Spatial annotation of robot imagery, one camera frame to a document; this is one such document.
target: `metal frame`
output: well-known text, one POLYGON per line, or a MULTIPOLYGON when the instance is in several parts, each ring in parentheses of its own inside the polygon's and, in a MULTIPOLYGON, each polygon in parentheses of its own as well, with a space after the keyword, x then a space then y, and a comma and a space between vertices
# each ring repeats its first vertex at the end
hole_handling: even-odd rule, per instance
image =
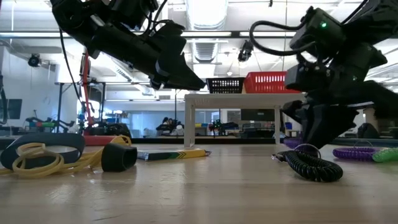
MULTIPOLYGON (((57 116, 57 122, 59 123, 61 120, 61 106, 62 106, 62 95, 63 95, 63 86, 64 84, 72 84, 72 83, 58 83, 60 85, 60 94, 58 98, 58 116, 57 116)), ((106 93, 106 83, 105 82, 99 82, 95 83, 95 85, 102 85, 102 99, 101 99, 101 105, 100 105, 100 112, 99 112, 99 119, 102 122, 103 121, 103 113, 105 109, 105 93, 106 93)), ((57 126, 57 133, 59 133, 60 127, 57 126)))

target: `desk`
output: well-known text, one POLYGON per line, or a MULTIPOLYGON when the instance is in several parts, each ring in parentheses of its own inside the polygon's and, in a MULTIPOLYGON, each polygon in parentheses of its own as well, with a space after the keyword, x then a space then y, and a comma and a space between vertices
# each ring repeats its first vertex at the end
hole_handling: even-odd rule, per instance
MULTIPOLYGON (((274 109, 275 130, 280 129, 280 107, 290 101, 304 100, 301 93, 283 94, 188 94, 185 95, 184 147, 195 144, 195 109, 274 109)), ((280 137, 275 135, 276 143, 280 137)))

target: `ceiling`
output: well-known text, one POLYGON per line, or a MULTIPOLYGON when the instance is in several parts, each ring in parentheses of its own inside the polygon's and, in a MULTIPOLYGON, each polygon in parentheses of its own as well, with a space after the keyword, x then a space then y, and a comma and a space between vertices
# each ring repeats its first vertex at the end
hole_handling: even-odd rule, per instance
MULTIPOLYGON (((258 20, 267 20, 296 26, 300 18, 310 6, 320 7, 328 11, 332 16, 342 21, 362 0, 274 0, 274 5, 269 7, 269 1, 259 0, 229 0, 227 17, 224 30, 248 30, 250 25, 258 20)), ((169 0, 167 11, 161 15, 173 19, 179 24, 188 27, 184 0, 169 0)), ((277 31, 271 27, 259 27, 258 30, 277 31)), ((0 12, 0 32, 5 31, 58 31, 57 23, 51 13, 48 1, 41 0, 2 0, 0 12)), ((195 70, 201 78, 213 76, 226 76, 232 72, 232 76, 246 76, 249 72, 282 71, 294 66, 295 57, 277 57, 262 53, 255 49, 254 55, 246 62, 237 60, 239 48, 245 39, 219 39, 218 53, 213 61, 214 65, 193 64, 192 48, 190 44, 184 48, 188 65, 195 70)), ((259 42, 276 50, 289 50, 290 39, 260 39, 259 42)), ((80 63, 83 47, 73 39, 65 40, 68 59, 74 64, 80 63)), ((37 50, 40 56, 51 63, 64 63, 59 39, 14 39, 12 47, 17 54, 28 56, 32 50, 37 50)), ((387 65, 375 68, 369 72, 369 79, 378 82, 398 83, 396 66, 398 65, 398 39, 385 40, 376 45, 389 60, 387 65)), ((92 62, 93 74, 100 80, 112 82, 116 74, 104 60, 92 62)))

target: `yellow resistance band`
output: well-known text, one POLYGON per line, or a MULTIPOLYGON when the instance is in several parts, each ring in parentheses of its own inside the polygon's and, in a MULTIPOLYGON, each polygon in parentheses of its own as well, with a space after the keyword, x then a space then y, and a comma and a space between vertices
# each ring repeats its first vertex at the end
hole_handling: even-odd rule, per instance
MULTIPOLYGON (((131 140, 125 136, 117 136, 112 139, 111 143, 131 146, 131 140)), ((65 164, 63 157, 55 152, 45 149, 45 144, 42 143, 29 143, 19 146, 17 149, 19 157, 12 163, 12 169, 0 169, 0 175, 15 173, 19 177, 24 178, 41 178, 50 174, 69 174, 81 171, 86 167, 90 169, 99 167, 101 165, 102 151, 104 148, 96 152, 87 152, 81 155, 77 162, 65 164), (25 169, 26 159, 33 159, 44 156, 53 156, 55 160, 46 166, 36 167, 32 169, 25 169)))

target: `coiled black cable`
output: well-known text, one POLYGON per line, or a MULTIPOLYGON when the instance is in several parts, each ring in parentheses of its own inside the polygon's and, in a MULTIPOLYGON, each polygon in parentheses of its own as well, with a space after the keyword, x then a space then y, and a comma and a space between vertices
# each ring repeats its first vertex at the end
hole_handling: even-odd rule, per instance
POLYGON ((285 151, 277 158, 307 180, 317 182, 334 182, 343 176, 343 169, 335 164, 300 151, 285 151))

